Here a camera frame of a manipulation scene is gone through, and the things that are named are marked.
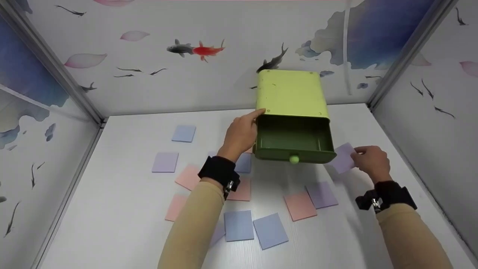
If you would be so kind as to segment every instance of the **person's left hand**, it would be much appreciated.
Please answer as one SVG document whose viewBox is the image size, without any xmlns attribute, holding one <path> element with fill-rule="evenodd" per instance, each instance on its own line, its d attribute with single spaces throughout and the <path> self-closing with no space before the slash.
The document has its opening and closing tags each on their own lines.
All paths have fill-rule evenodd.
<svg viewBox="0 0 478 269">
<path fill-rule="evenodd" d="M 263 108 L 235 118 L 226 132 L 224 144 L 217 155 L 236 162 L 243 152 L 254 145 L 257 137 L 255 120 L 265 112 L 266 109 Z"/>
</svg>

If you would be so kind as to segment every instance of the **white tabletop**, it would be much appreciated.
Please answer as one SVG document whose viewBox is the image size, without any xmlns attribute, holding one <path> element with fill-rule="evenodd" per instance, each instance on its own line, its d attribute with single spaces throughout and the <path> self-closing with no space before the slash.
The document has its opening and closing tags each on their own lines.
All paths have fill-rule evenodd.
<svg viewBox="0 0 478 269">
<path fill-rule="evenodd" d="M 418 212 L 440 240 L 455 268 L 473 268 L 439 211 L 364 104 L 328 106 L 334 145 L 378 145 L 388 152 L 393 178 L 406 186 Z M 43 262 L 44 269 L 155 269 L 172 222 L 164 220 L 174 183 L 188 163 L 201 166 L 217 150 L 231 121 L 250 110 L 110 117 Z M 178 124 L 197 126 L 192 143 L 171 141 Z M 154 156 L 177 151 L 176 173 L 151 173 Z M 257 219 L 279 213 L 289 242 L 261 250 L 255 240 L 220 240 L 203 268 L 392 268 L 372 210 L 354 199 L 372 189 L 356 168 L 342 175 L 323 165 L 253 158 L 250 202 L 226 201 L 223 211 L 252 210 Z M 292 222 L 283 196 L 327 181 L 339 205 Z"/>
</svg>

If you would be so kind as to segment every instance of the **lavender card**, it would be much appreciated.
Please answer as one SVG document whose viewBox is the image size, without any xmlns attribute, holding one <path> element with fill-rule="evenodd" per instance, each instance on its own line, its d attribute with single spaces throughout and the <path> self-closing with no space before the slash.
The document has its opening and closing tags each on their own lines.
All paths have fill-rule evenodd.
<svg viewBox="0 0 478 269">
<path fill-rule="evenodd" d="M 262 250 L 289 241 L 278 213 L 257 219 L 253 223 Z"/>
<path fill-rule="evenodd" d="M 338 205 L 337 199 L 327 182 L 309 184 L 305 188 L 316 209 Z"/>
<path fill-rule="evenodd" d="M 211 243 L 209 243 L 209 247 L 214 246 L 219 239 L 221 239 L 224 235 L 226 235 L 226 229 L 224 228 L 224 224 L 222 222 L 218 222 L 216 224 L 216 229 L 212 234 Z"/>
<path fill-rule="evenodd" d="M 337 156 L 327 164 L 332 165 L 339 174 L 347 172 L 355 167 L 354 160 L 350 157 L 354 152 L 354 147 L 350 143 L 345 143 L 335 149 Z"/>
<path fill-rule="evenodd" d="M 179 153 L 159 152 L 154 158 L 151 172 L 153 173 L 174 173 Z"/>
<path fill-rule="evenodd" d="M 236 162 L 236 169 L 234 169 L 234 171 L 238 173 L 250 173 L 250 156 L 251 153 L 241 154 Z"/>
<path fill-rule="evenodd" d="M 174 131 L 172 140 L 178 142 L 193 141 L 194 133 L 196 132 L 196 126 L 193 125 L 178 125 Z"/>
<path fill-rule="evenodd" d="M 226 242 L 254 239 L 250 210 L 224 213 Z"/>
</svg>

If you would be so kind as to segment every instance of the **pink petal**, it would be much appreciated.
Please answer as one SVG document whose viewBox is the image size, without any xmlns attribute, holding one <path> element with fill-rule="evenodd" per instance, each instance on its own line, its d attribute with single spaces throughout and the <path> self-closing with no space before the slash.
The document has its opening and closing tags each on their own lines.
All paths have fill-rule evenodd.
<svg viewBox="0 0 478 269">
<path fill-rule="evenodd" d="M 102 55 L 88 54 L 88 53 L 75 54 L 68 58 L 68 60 L 65 63 L 65 66 L 71 67 L 71 68 L 95 67 L 99 65 L 106 58 L 106 56 L 108 56 L 108 54 L 102 54 Z"/>
<path fill-rule="evenodd" d="M 150 34 L 147 32 L 143 31 L 129 31 L 124 33 L 120 39 L 126 40 L 126 41 L 139 41 Z"/>
<path fill-rule="evenodd" d="M 415 59 L 413 59 L 411 65 L 417 67 L 429 67 L 432 64 L 425 59 L 421 52 L 419 52 L 417 56 L 415 56 Z"/>
<path fill-rule="evenodd" d="M 466 61 L 460 62 L 460 64 L 465 73 L 478 78 L 478 63 Z"/>
<path fill-rule="evenodd" d="M 93 0 L 97 3 L 100 3 L 109 7 L 122 7 L 133 2 L 134 0 Z"/>
</svg>

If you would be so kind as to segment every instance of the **wall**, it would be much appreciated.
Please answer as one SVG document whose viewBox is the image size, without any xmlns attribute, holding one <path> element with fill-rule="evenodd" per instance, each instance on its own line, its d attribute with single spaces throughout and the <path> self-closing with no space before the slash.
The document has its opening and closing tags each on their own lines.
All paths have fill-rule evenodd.
<svg viewBox="0 0 478 269">
<path fill-rule="evenodd" d="M 433 2 L 16 1 L 105 116 L 251 108 L 282 43 L 278 67 L 323 72 L 328 103 L 365 102 Z"/>
<path fill-rule="evenodd" d="M 97 128 L 1 17 L 0 35 L 0 268 L 23 269 Z"/>
<path fill-rule="evenodd" d="M 447 15 L 415 58 L 421 66 L 407 68 L 375 116 L 478 254 L 478 5 L 456 7 L 459 16 Z"/>
</svg>

